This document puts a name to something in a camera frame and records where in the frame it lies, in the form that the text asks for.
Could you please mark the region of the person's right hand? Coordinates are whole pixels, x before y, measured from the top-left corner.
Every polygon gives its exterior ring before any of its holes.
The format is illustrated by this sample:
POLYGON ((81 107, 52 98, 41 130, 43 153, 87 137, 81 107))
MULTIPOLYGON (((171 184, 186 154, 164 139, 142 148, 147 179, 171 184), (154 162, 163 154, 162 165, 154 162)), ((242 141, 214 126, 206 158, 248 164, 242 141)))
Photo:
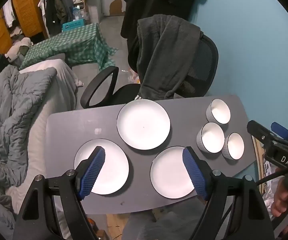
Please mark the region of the person's right hand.
POLYGON ((277 185, 274 194, 274 201, 271 206, 271 214, 274 217, 279 217, 282 213, 286 212, 288 208, 288 190, 284 184, 284 177, 282 177, 277 185))

